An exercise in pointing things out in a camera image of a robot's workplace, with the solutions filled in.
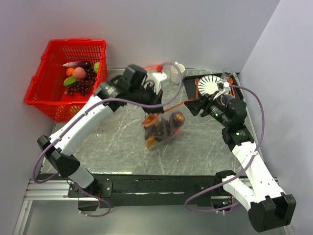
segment red plastic basket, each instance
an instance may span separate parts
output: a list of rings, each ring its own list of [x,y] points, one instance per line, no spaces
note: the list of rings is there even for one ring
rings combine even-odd
[[[88,101],[87,96],[75,93],[64,94],[66,87],[66,67],[72,61],[90,61],[92,66],[100,62],[94,90],[107,80],[108,70],[105,57],[106,42],[91,39],[52,40],[42,55],[40,66],[32,77],[25,102],[36,106],[55,121],[69,121]]]

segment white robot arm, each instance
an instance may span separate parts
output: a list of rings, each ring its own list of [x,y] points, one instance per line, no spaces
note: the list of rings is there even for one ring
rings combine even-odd
[[[162,74],[147,79],[144,69],[130,65],[116,81],[100,84],[86,105],[61,130],[50,137],[41,136],[38,139],[41,149],[46,149],[47,146],[58,140],[45,156],[61,177],[69,178],[85,191],[97,195],[99,190],[97,180],[81,166],[73,154],[96,125],[112,115],[120,106],[124,106],[125,103],[117,101],[102,103],[89,112],[90,107],[107,98],[124,98],[143,104],[161,104],[162,79],[164,79]],[[219,190],[230,193],[244,206],[255,230],[261,232],[288,225],[295,208],[295,199],[291,194],[285,194],[271,176],[259,153],[254,152],[256,144],[244,125],[246,103],[239,99],[232,99],[227,106],[222,105],[220,99],[217,99],[217,95],[224,94],[225,91],[222,91],[215,94],[214,97],[203,96],[201,99],[185,102],[194,116],[203,110],[202,117],[211,115],[225,127],[222,130],[223,139],[243,168],[255,155],[252,164],[246,171],[252,188],[237,178]],[[163,108],[143,108],[143,110],[149,114],[164,112]],[[60,137],[61,133],[68,128],[69,131]],[[236,173],[224,171],[218,172],[217,175],[219,178],[217,183],[221,183],[231,179]]]

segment black tray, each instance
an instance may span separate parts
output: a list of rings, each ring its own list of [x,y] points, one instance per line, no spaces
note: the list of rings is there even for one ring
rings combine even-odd
[[[221,77],[222,73],[209,73],[209,74],[201,74],[201,75],[192,75],[192,76],[186,76],[183,78],[182,82],[184,83],[188,99],[195,99],[196,98],[196,89],[197,89],[196,85],[195,85],[196,78],[200,79],[200,78],[207,76],[207,75],[215,75],[217,77]],[[232,76],[232,79],[233,79],[233,85],[238,85],[234,76]],[[244,96],[243,96],[240,89],[234,88],[234,92],[235,92],[236,98],[244,99]],[[198,98],[201,98],[201,97],[202,97],[202,95],[200,93],[198,93]]]

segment eggplant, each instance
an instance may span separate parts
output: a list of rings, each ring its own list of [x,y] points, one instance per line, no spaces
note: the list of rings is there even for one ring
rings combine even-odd
[[[91,63],[89,61],[75,61],[75,62],[68,62],[66,64],[63,64],[63,67],[69,67],[69,68],[82,67],[83,69],[88,69],[91,67]]]

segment white mug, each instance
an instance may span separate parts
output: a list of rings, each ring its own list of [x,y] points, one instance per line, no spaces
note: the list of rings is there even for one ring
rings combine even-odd
[[[175,64],[178,66],[178,68],[179,68],[179,70],[181,72],[181,77],[183,78],[184,73],[185,73],[185,66],[182,65],[182,64],[179,64],[177,62],[175,62]],[[177,69],[174,66],[172,66],[172,68],[171,68],[171,81],[174,84],[179,84],[178,71],[177,71]]]

